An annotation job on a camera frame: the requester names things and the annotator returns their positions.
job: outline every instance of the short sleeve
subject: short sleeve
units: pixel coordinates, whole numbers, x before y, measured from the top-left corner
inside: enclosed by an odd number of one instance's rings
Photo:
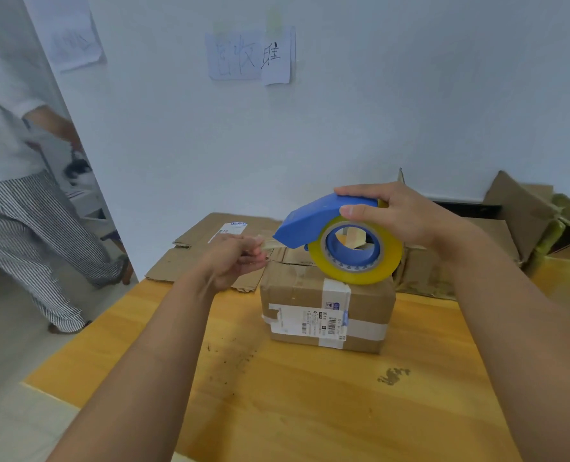
[[[0,106],[22,118],[46,103],[15,72],[0,53]]]

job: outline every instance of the yellow tape roll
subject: yellow tape roll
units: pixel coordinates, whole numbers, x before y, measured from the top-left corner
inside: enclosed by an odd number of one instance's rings
[[[322,245],[326,243],[326,233],[333,231],[339,225],[363,228],[368,232],[372,232],[379,240],[381,252],[372,268],[362,272],[355,272],[352,271],[351,266],[347,266],[349,269],[346,269],[346,267],[340,268],[338,261],[335,262],[334,258],[330,259],[325,246]],[[317,240],[308,244],[308,252],[317,264],[317,267],[333,279],[350,284],[368,285],[380,282],[392,275],[403,256],[403,244],[379,225],[351,222],[342,216],[338,216],[326,224]]]

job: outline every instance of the white shirt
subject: white shirt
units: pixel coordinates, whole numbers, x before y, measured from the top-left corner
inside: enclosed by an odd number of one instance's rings
[[[44,169],[41,156],[18,136],[21,119],[45,105],[17,76],[0,53],[0,181],[27,177]]]

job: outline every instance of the foot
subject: foot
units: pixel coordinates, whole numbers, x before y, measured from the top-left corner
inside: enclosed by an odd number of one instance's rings
[[[120,283],[124,278],[126,278],[126,276],[127,276],[127,278],[131,277],[131,274],[133,272],[133,266],[129,262],[129,258],[127,257],[126,254],[123,254],[122,256],[120,256],[119,259],[122,259],[122,261],[123,261],[120,274],[118,274],[112,280],[107,281],[106,283],[93,284],[97,289],[107,287],[108,285],[116,285],[116,284]]]
[[[87,321],[87,322],[84,324],[84,326],[82,326],[82,329],[84,329],[84,328],[85,328],[86,326],[88,326],[90,323],[92,323],[92,321]],[[82,329],[79,329],[79,330],[74,331],[74,332],[63,332],[63,331],[61,331],[60,329],[58,329],[58,327],[55,326],[55,325],[52,324],[52,323],[50,323],[50,324],[48,325],[48,332],[49,332],[50,334],[60,334],[60,335],[64,335],[64,336],[69,336],[69,335],[72,335],[72,334],[77,334],[77,333],[79,333]]]

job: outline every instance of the black and white striped pants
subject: black and white striped pants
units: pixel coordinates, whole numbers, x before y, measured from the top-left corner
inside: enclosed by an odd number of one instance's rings
[[[86,321],[63,294],[43,256],[46,247],[97,287],[121,274],[123,260],[111,261],[48,172],[0,182],[0,268],[58,329],[78,331]]]

